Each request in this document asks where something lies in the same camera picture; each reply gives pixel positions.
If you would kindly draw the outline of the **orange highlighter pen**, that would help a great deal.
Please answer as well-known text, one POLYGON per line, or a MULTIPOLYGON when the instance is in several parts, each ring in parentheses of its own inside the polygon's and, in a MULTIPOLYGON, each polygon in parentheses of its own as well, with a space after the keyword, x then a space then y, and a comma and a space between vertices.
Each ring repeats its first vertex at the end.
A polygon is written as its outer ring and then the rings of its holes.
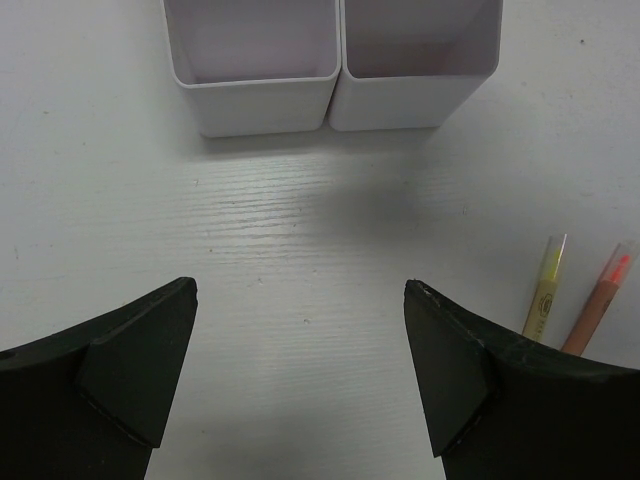
POLYGON ((623 242, 616 246, 561 347, 563 353, 582 355, 638 254, 637 242, 623 242))

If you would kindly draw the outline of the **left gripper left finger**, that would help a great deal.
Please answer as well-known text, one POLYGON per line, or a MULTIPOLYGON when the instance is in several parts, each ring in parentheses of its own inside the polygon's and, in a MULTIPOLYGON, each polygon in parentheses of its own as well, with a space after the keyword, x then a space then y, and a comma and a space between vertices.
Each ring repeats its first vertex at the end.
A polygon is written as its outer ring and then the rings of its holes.
POLYGON ((1 353, 4 479, 142 479, 168 422, 197 312, 170 283, 1 353))

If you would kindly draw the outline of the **yellow highlighter pen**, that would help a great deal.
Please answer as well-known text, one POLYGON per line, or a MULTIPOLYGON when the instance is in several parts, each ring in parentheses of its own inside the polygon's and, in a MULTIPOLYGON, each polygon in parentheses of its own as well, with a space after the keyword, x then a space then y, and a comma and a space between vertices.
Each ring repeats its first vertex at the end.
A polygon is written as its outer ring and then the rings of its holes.
POLYGON ((530 340, 540 342, 543 336, 560 282, 567 239, 567 234, 554 235, 546 245, 522 330, 522 335, 530 340))

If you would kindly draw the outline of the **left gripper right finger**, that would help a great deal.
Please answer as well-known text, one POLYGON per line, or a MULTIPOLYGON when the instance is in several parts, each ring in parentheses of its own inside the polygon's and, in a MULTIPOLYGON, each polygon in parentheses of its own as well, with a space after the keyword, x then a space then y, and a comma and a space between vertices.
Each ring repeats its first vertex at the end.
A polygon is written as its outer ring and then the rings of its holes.
POLYGON ((635 479, 639 373, 566 354, 410 280, 404 319, 449 479, 635 479))

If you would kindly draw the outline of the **white compartment organizer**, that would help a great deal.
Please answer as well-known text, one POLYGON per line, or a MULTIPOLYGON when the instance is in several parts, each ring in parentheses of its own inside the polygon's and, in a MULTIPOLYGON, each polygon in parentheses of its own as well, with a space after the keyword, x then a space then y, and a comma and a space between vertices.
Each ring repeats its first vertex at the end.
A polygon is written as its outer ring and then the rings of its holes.
POLYGON ((201 135, 314 131, 341 69, 337 1, 165 1, 173 78, 201 135))
POLYGON ((503 3, 343 1, 337 131, 435 128, 499 63, 503 3))

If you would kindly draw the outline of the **right white compartment organizer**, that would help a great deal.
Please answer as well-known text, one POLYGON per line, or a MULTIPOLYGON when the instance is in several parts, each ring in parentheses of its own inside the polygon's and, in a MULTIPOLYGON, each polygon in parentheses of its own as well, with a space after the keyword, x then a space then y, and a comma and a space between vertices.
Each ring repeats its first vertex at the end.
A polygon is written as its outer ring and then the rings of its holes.
POLYGON ((503 3, 343 1, 337 131, 435 128, 499 63, 503 3))

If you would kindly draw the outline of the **left white compartment organizer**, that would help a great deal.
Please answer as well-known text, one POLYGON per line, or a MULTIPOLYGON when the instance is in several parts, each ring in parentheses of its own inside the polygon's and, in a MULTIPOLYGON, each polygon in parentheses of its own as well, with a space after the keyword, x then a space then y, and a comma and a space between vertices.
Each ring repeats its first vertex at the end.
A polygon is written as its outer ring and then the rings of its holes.
POLYGON ((201 135, 314 131, 341 69, 337 1, 165 1, 173 78, 201 135))

